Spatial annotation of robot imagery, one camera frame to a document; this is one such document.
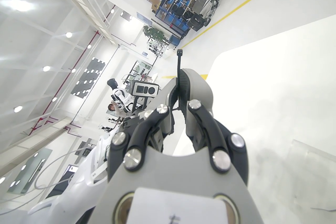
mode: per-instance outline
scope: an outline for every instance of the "humanoid robot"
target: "humanoid robot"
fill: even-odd
[[[134,104],[134,97],[127,93],[127,91],[123,88],[118,87],[118,83],[116,82],[115,79],[110,79],[107,81],[107,84],[112,88],[112,99],[113,101],[120,103],[121,108],[125,112],[131,112],[133,109],[133,104]]]
[[[32,208],[24,224],[263,223],[247,190],[244,139],[213,118],[209,85],[180,70],[177,54],[177,78],[117,133],[102,137],[66,190]],[[185,157],[161,152],[177,101],[195,149]]]

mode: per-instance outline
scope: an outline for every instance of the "white floor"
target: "white floor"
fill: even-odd
[[[221,0],[210,25],[245,1]],[[224,51],[334,14],[335,0],[252,0],[184,47],[181,66],[208,74],[215,58]],[[179,48],[203,31],[190,31]],[[168,80],[162,80],[162,76],[176,75],[176,61],[174,54],[156,62],[155,68],[160,69],[157,82],[164,84]]]
[[[244,1],[222,0],[211,24]],[[332,15],[336,0],[251,0],[180,45],[192,41],[182,67],[209,74],[215,118],[246,139],[249,190],[265,223],[336,223],[335,213],[312,209],[336,209]],[[176,75],[176,62],[176,54],[158,60],[159,83]],[[183,128],[165,140],[168,153],[192,152]],[[167,144],[181,134],[177,149]]]

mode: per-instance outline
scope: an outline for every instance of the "black screen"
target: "black screen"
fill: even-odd
[[[137,86],[137,93],[143,93],[144,92],[144,86]]]

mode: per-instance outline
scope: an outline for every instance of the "metal bolt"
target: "metal bolt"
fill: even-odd
[[[160,114],[165,114],[168,111],[168,107],[164,104],[161,104],[156,108],[156,111]]]
[[[123,144],[126,138],[126,134],[124,132],[118,132],[112,137],[112,143],[113,145],[120,145]]]
[[[222,171],[227,171],[231,167],[231,159],[228,153],[223,150],[217,150],[212,155],[215,166]]]
[[[198,110],[201,107],[201,102],[199,100],[193,99],[189,102],[189,106],[192,110]]]
[[[141,152],[138,149],[134,148],[129,150],[125,154],[123,164],[126,169],[130,170],[137,167],[140,161],[141,161]]]
[[[243,148],[245,146],[245,141],[242,138],[242,136],[239,135],[239,134],[232,134],[231,135],[231,141],[232,141],[233,145],[238,147],[238,148]]]
[[[146,110],[144,113],[144,119],[146,120],[153,112],[154,110]]]

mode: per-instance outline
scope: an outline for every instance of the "green plant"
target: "green plant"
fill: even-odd
[[[150,26],[144,26],[143,31],[145,36],[147,36],[148,38],[157,40],[160,43],[167,44],[167,39],[163,31]]]

